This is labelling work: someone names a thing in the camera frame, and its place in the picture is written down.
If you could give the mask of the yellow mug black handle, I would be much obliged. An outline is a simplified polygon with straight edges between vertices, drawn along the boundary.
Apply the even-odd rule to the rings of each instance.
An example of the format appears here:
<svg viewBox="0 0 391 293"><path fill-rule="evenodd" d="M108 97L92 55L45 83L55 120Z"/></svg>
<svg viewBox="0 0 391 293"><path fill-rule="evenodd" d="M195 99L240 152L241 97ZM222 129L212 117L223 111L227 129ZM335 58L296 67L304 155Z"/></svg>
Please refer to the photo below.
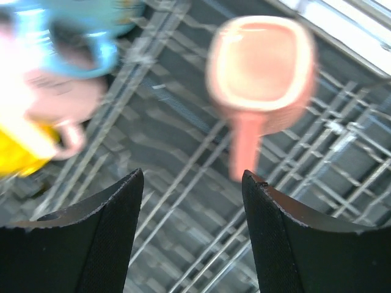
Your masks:
<svg viewBox="0 0 391 293"><path fill-rule="evenodd" d="M47 123L1 118L1 176L29 176L57 154L59 135Z"/></svg>

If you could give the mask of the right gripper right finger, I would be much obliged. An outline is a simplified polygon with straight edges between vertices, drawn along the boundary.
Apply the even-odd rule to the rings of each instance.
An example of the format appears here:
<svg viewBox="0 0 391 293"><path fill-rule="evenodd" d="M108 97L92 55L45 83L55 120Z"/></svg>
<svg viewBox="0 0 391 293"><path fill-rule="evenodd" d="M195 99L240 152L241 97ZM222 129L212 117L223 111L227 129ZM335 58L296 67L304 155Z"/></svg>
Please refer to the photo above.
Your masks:
<svg viewBox="0 0 391 293"><path fill-rule="evenodd" d="M250 171L242 195L261 292L389 292L390 227L316 211Z"/></svg>

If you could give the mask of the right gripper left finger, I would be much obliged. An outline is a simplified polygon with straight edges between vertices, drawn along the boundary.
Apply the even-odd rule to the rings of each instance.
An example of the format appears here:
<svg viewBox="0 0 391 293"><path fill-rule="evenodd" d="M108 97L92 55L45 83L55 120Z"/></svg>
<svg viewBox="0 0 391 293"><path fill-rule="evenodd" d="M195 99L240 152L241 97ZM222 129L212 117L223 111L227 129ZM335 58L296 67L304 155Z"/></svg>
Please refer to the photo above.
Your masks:
<svg viewBox="0 0 391 293"><path fill-rule="evenodd" d="M144 176L113 185L35 221L1 227L1 291L122 292Z"/></svg>

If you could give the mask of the pink faceted mug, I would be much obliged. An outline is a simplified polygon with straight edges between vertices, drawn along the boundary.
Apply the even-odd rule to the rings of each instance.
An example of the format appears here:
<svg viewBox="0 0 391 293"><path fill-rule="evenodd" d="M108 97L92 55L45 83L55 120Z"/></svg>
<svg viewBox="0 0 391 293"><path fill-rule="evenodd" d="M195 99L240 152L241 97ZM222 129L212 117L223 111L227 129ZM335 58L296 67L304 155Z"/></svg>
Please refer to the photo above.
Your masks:
<svg viewBox="0 0 391 293"><path fill-rule="evenodd" d="M82 123L91 119L106 93L104 77L74 79L43 70L23 77L34 98L27 116L52 126L62 140L62 145L54 145L54 158L64 160L78 154L86 144Z"/></svg>

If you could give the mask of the brown floral mug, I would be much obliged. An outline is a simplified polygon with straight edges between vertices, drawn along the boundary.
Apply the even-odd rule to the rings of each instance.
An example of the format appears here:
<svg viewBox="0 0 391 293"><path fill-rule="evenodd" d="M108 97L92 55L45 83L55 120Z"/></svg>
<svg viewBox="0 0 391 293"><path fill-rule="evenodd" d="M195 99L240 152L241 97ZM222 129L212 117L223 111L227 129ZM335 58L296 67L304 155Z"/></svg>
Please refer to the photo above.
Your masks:
<svg viewBox="0 0 391 293"><path fill-rule="evenodd" d="M219 27L208 51L205 83L231 129L232 180L256 170L264 136L303 116L315 79L316 44L301 23L252 15Z"/></svg>

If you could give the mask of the blue butterfly mug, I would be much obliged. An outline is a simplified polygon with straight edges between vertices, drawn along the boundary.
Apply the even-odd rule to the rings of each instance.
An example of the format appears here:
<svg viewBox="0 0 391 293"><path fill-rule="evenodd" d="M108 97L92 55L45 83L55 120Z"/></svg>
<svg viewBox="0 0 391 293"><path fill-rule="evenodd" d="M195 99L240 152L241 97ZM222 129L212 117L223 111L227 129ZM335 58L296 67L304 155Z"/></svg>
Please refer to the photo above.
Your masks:
<svg viewBox="0 0 391 293"><path fill-rule="evenodd" d="M11 36L1 40L4 54L15 54L24 71L43 69L79 79L109 73L117 64L118 36L131 31L145 10L144 1L1 1ZM65 55L64 42L83 45L92 65Z"/></svg>

